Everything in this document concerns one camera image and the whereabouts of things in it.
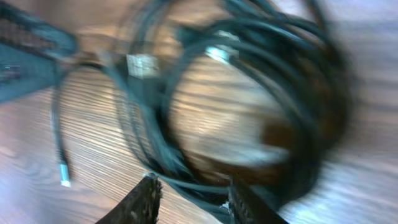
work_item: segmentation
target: cable tip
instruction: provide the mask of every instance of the cable tip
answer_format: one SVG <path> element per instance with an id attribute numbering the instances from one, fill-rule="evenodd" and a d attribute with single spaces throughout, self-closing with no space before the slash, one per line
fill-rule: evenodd
<path id="1" fill-rule="evenodd" d="M 60 180 L 62 186 L 70 187 L 69 171 L 66 162 L 61 162 L 60 164 Z"/>

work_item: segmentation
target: wooden table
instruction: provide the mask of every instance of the wooden table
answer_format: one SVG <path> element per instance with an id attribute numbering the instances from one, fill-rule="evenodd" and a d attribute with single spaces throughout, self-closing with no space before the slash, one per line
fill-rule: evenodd
<path id="1" fill-rule="evenodd" d="M 82 47 L 93 51 L 107 47 L 131 2 L 13 4 L 79 34 Z M 308 15 L 296 0 L 277 4 Z M 203 25 L 224 15 L 215 5 L 214 0 L 188 0 L 174 7 L 169 19 Z M 323 163 L 318 186 L 285 206 L 282 215 L 291 223 L 398 223 L 398 1 L 333 0 L 326 5 L 359 80 L 356 111 L 346 139 Z M 161 39 L 175 43 L 171 37 Z M 277 112 L 273 101 L 247 78 L 207 65 L 189 71 L 174 103 L 172 122 L 186 153 L 203 171 L 223 171 L 204 155 L 238 170 L 268 166 L 269 158 L 289 147 L 285 141 L 263 150 L 262 129 Z M 59 185 L 49 128 L 51 90 L 0 106 L 0 223 L 93 223 L 139 182 L 145 170 L 122 138 L 113 88 L 108 78 L 89 70 L 74 73 L 67 83 L 62 122 L 74 175 L 70 189 Z M 242 157 L 242 150 L 250 153 Z M 167 185 L 159 218 L 159 223 L 217 223 Z"/>

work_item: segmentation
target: cable connector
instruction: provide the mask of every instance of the cable connector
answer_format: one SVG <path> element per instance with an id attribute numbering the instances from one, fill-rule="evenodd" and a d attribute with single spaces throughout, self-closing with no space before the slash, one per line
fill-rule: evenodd
<path id="1" fill-rule="evenodd" d="M 65 161 L 60 162 L 60 180 L 62 186 L 70 187 L 69 167 Z"/>
<path id="2" fill-rule="evenodd" d="M 148 54 L 126 55 L 129 75 L 136 78 L 159 76 L 159 63 L 155 56 Z"/>
<path id="3" fill-rule="evenodd" d="M 223 30 L 219 30 L 215 35 L 218 37 L 226 38 L 229 40 L 239 41 L 239 37 L 231 34 L 230 32 L 226 32 Z M 223 62 L 225 64 L 229 64 L 229 58 L 231 55 L 238 56 L 239 52 L 231 47 L 225 45 L 216 45 L 209 46 L 206 48 L 207 56 L 215 59 L 219 62 Z"/>

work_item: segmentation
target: cord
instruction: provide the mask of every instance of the cord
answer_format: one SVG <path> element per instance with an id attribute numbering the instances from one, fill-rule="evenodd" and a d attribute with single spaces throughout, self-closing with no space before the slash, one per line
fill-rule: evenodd
<path id="1" fill-rule="evenodd" d="M 129 55 L 152 53 L 153 49 L 143 48 L 151 34 L 148 31 L 164 17 L 171 2 L 152 0 L 148 3 L 147 11 L 140 15 L 138 32 L 132 40 Z M 351 97 L 349 78 L 344 75 L 346 60 L 330 37 L 330 26 L 325 22 L 317 1 L 305 2 L 317 23 L 283 14 L 267 1 L 224 0 L 224 8 L 233 17 L 216 21 L 204 29 L 181 27 L 177 39 L 184 46 L 183 54 L 168 69 L 162 69 L 159 76 L 137 78 L 129 75 L 128 62 L 113 62 L 106 54 L 102 55 L 103 67 L 89 65 L 107 74 L 127 99 L 138 106 L 153 154 L 149 153 L 140 137 L 136 111 L 130 108 L 127 115 L 129 124 L 120 118 L 126 141 L 137 159 L 180 195 L 222 223 L 231 221 L 228 211 L 220 207 L 227 200 L 227 188 L 207 185 L 187 162 L 169 126 L 170 103 L 182 75 L 195 58 L 209 53 L 209 47 L 223 46 L 224 53 L 229 53 L 228 49 L 237 51 L 238 55 L 229 54 L 224 62 L 268 91 L 297 133 L 294 153 L 287 162 L 283 180 L 277 186 L 253 185 L 251 188 L 274 211 L 306 194 L 317 179 L 325 152 L 344 133 L 351 114 Z M 220 31 L 239 40 L 220 36 Z M 59 104 L 56 101 L 59 101 L 59 96 L 53 99 L 53 123 L 59 123 L 59 110 L 56 109 Z M 123 105 L 117 102 L 117 106 L 122 113 Z M 329 114 L 338 127 L 332 138 L 324 137 L 320 128 L 322 119 Z M 58 148 L 63 152 L 60 127 L 57 124 L 54 127 Z M 136 136 L 138 149 L 133 147 L 127 132 Z M 64 153 L 60 153 L 60 158 L 66 161 Z"/>

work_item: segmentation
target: brown wooden floor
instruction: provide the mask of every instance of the brown wooden floor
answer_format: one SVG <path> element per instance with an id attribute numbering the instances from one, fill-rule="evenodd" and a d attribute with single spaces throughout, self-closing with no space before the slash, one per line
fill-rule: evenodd
<path id="1" fill-rule="evenodd" d="M 132 1 L 12 2 L 81 35 L 82 47 L 91 51 L 106 47 L 106 37 Z M 215 2 L 187 0 L 173 8 L 169 19 L 203 25 L 223 15 Z M 298 0 L 278 2 L 283 10 L 307 15 Z M 291 223 L 398 223 L 398 1 L 334 0 L 327 6 L 359 77 L 357 110 L 346 140 L 324 162 L 318 187 L 287 205 L 282 215 Z M 234 167 L 268 166 L 270 157 L 283 152 L 275 146 L 265 151 L 259 140 L 275 110 L 259 111 L 273 102 L 247 78 L 216 67 L 191 69 L 179 89 L 172 120 L 184 148 L 203 171 L 222 172 L 198 159 L 205 154 Z M 113 85 L 106 77 L 88 70 L 75 73 L 64 97 L 63 125 L 74 174 L 70 189 L 59 186 L 50 90 L 0 106 L 0 223 L 93 223 L 145 172 L 121 137 Z M 159 223 L 217 223 L 170 187 L 164 190 Z"/>

